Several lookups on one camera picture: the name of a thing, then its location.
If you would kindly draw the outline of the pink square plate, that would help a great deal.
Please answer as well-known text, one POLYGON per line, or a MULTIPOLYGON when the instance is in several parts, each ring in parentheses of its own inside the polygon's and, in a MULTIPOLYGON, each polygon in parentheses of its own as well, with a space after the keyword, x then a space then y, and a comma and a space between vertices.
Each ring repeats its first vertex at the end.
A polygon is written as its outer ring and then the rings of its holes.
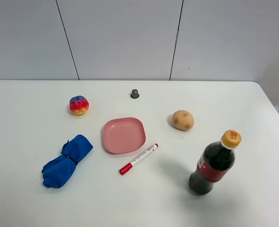
POLYGON ((144 126, 133 117, 112 119, 103 127, 103 141, 112 154, 134 152, 146 142, 144 126))

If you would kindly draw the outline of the cola bottle yellow cap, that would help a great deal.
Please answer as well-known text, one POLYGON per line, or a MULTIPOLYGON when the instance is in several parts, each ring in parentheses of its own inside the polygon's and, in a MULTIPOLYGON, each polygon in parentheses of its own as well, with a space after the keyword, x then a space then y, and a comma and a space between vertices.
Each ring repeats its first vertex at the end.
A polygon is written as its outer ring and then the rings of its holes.
POLYGON ((235 130, 227 130, 219 141, 210 143, 190 175, 189 188, 198 196, 209 193, 235 162, 235 149, 242 140, 235 130))

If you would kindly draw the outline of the red whiteboard marker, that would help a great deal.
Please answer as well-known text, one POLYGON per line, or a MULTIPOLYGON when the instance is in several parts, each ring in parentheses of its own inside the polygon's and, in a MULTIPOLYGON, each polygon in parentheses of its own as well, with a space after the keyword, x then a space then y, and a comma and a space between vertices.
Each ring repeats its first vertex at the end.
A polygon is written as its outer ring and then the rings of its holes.
POLYGON ((137 155, 133 160, 131 160, 128 164, 126 164, 124 167, 122 167, 119 170, 119 173, 121 175, 125 175, 128 171, 130 171, 134 166, 136 166, 138 163, 140 163, 143 159, 145 159, 147 156, 149 156, 151 153, 153 153, 157 148, 159 147, 158 144, 153 144, 149 146, 147 149, 145 149, 143 152, 141 152, 139 155, 137 155))

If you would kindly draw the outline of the grey coffee capsule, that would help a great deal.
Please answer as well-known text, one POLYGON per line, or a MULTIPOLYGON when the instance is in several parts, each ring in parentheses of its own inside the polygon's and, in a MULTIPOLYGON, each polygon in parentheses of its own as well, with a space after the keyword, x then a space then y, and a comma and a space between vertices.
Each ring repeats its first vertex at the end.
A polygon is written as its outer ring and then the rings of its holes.
POLYGON ((137 89, 133 89, 132 91, 131 91, 131 98, 133 98, 133 99, 137 99, 137 98, 139 98, 139 92, 138 92, 138 90, 137 89))

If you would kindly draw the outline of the rainbow coloured ball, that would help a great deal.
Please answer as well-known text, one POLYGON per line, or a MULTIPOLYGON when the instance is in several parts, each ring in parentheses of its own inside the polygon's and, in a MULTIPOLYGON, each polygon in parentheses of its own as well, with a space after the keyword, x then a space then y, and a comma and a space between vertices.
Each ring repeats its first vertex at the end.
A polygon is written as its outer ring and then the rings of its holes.
POLYGON ((75 115, 83 115, 89 109, 89 102, 83 96, 75 96, 70 99, 70 111, 75 115))

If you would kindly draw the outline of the blue cloth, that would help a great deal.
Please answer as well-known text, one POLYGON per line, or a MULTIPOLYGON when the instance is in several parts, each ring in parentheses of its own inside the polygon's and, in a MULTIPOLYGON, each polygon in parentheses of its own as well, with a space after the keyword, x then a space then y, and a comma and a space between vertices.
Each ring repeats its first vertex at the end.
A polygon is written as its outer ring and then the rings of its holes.
POLYGON ((61 154, 42 168, 43 186, 59 189, 71 178, 77 165, 93 149, 93 145, 83 135, 67 141, 61 154))

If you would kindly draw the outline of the toy potato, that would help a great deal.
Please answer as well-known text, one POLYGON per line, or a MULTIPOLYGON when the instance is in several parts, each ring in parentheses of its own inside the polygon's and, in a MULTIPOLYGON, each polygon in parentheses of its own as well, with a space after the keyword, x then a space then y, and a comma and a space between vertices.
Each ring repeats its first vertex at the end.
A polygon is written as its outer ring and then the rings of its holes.
POLYGON ((172 124, 182 131, 189 131, 194 126, 194 117, 186 110, 178 110, 172 116, 172 124))

